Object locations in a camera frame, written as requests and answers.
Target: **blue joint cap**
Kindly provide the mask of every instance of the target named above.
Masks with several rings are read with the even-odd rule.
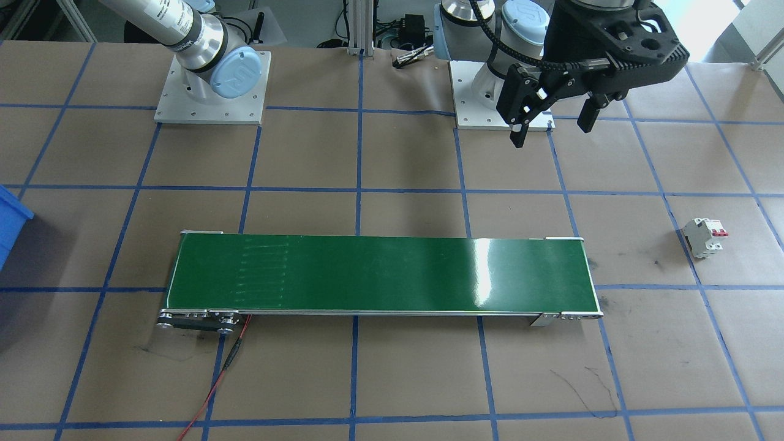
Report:
[[[223,56],[215,66],[209,85],[223,98],[236,98],[250,92],[260,77],[259,54],[250,46],[242,46]]]
[[[544,44],[550,16],[531,0],[507,0],[503,4],[503,20],[526,42],[535,46]]]
[[[200,13],[208,13],[215,9],[215,0],[185,0],[185,2]]]

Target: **blue plastic bin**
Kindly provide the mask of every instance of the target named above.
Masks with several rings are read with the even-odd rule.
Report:
[[[25,222],[33,218],[33,212],[19,199],[0,185],[0,270],[11,253],[11,247]]]

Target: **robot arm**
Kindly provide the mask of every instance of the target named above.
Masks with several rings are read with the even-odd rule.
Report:
[[[176,54],[190,73],[223,98],[250,91],[261,76],[261,60],[217,16],[201,14],[212,0],[100,0]]]
[[[467,8],[452,8],[455,14],[444,4]],[[510,139],[517,148],[533,119],[556,101],[587,94],[577,124],[588,133],[612,100],[623,100],[635,87],[669,81],[688,61],[688,51],[651,0],[556,0],[549,22],[536,16],[540,8],[529,0],[507,0],[503,17],[492,13],[492,4],[443,0],[441,15],[451,22],[445,22],[447,37],[456,34],[454,24],[461,35],[474,35],[448,47],[452,58],[477,44],[477,28],[485,34],[483,43],[501,56],[488,60],[490,71],[503,78],[495,109],[512,126]]]

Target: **red wire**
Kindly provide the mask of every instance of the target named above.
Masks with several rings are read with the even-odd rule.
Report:
[[[245,325],[243,325],[242,331],[240,331],[240,336],[237,337],[237,340],[241,339],[245,335],[245,330],[248,329],[248,323],[250,323],[251,317],[252,317],[251,315],[248,315],[245,318]],[[204,413],[204,409],[207,408],[207,403],[209,403],[209,399],[211,399],[212,396],[215,395],[215,390],[218,389],[218,385],[223,380],[223,375],[225,373],[226,373],[225,369],[220,370],[220,374],[218,374],[218,378],[215,380],[215,384],[212,385],[211,389],[209,389],[209,394],[207,394],[207,398],[205,398],[203,404],[201,405],[201,409],[198,410],[198,412],[194,416],[194,419],[192,419],[191,422],[188,423],[188,425],[185,427],[183,432],[180,433],[180,436],[177,437],[177,441],[182,441],[183,438],[185,438],[185,435],[187,435],[188,431],[191,430],[191,427],[193,427],[193,425],[196,423],[196,420],[198,420],[201,414]]]

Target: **metal bracket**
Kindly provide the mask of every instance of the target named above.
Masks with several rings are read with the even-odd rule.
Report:
[[[544,312],[540,314],[533,322],[531,322],[531,326],[547,326],[551,324],[555,319],[561,320],[582,320],[582,319],[601,319],[604,317],[603,312],[574,312],[574,311],[564,311],[562,313],[557,312]]]
[[[555,319],[558,318],[558,314],[556,312],[540,314],[539,317],[536,318],[533,322],[531,322],[531,326],[547,326],[551,324]]]
[[[348,53],[373,56],[373,0],[348,0]]]
[[[784,48],[784,29],[778,32],[773,39],[754,57],[751,64],[752,70],[763,71],[765,64]]]
[[[190,314],[177,314],[161,310],[158,315],[157,327],[162,329],[177,328],[181,330],[202,330],[222,334],[234,332],[239,323],[237,312],[195,312]]]

